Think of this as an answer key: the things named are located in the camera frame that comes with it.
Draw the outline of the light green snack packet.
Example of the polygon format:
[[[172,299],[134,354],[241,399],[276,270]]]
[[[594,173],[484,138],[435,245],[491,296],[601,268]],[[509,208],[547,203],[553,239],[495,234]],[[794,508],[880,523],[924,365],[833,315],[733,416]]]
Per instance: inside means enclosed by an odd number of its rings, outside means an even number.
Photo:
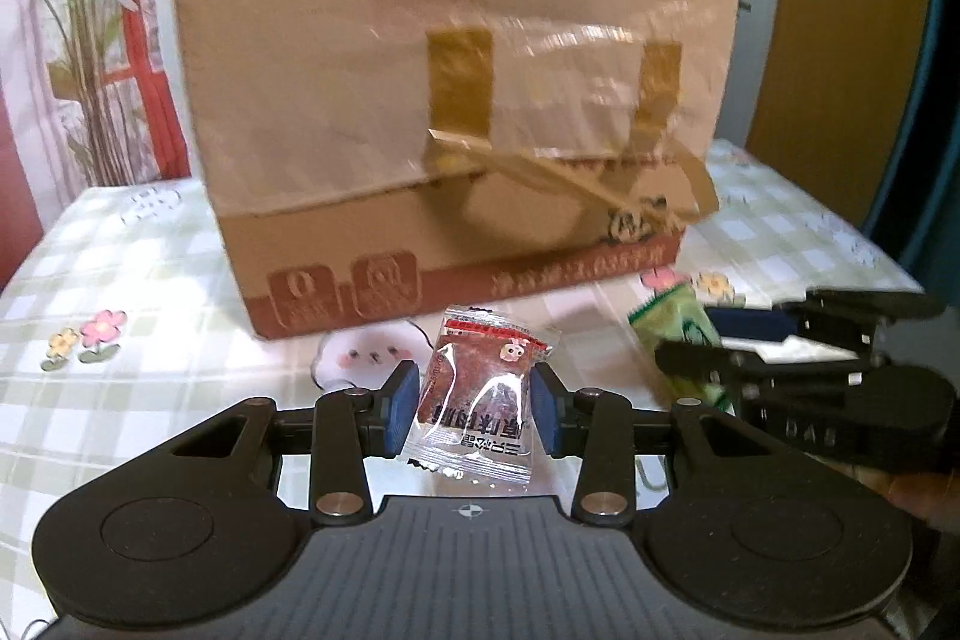
[[[628,325],[635,331],[636,338],[654,356],[656,347],[664,341],[690,342],[719,346],[721,337],[715,325],[708,319],[697,294],[688,283],[658,292],[649,301],[628,315]],[[664,372],[674,398],[700,398],[713,408],[727,411],[729,398],[719,385],[711,385],[706,380],[690,380],[680,375]]]

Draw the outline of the wooden door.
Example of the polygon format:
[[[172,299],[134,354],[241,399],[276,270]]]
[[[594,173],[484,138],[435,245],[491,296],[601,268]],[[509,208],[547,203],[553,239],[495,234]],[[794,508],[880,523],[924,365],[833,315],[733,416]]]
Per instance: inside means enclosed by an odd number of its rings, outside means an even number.
[[[918,64],[929,0],[778,0],[747,148],[862,224]]]

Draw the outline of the green checkered tablecloth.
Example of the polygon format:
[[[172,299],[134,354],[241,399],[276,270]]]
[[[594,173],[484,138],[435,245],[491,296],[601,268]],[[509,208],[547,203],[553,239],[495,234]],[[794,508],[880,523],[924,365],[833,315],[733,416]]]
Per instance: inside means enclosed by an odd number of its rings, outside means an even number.
[[[628,319],[683,278],[704,302],[748,307],[811,287],[910,286],[851,224],[737,146],[716,142],[708,166],[721,208],[686,232],[669,268],[501,302],[553,333],[568,385],[667,404]],[[252,333],[199,182],[85,191],[2,296],[3,635],[31,637],[52,619],[29,548],[56,498],[242,398],[308,406],[316,354],[353,344]]]

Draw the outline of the clear red jerky packet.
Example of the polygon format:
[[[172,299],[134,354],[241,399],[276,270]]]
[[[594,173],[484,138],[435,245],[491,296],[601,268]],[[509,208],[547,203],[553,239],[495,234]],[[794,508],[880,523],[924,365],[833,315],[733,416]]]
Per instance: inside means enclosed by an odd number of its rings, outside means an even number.
[[[550,328],[488,308],[448,308],[421,380],[405,458],[454,479],[526,486],[534,463],[530,376],[557,342]]]

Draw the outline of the brown cardboard box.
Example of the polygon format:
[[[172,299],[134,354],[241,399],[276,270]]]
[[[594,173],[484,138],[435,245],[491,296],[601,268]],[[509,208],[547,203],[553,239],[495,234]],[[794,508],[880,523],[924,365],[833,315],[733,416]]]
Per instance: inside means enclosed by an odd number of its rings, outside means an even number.
[[[739,0],[172,0],[252,330],[291,338],[672,262]]]

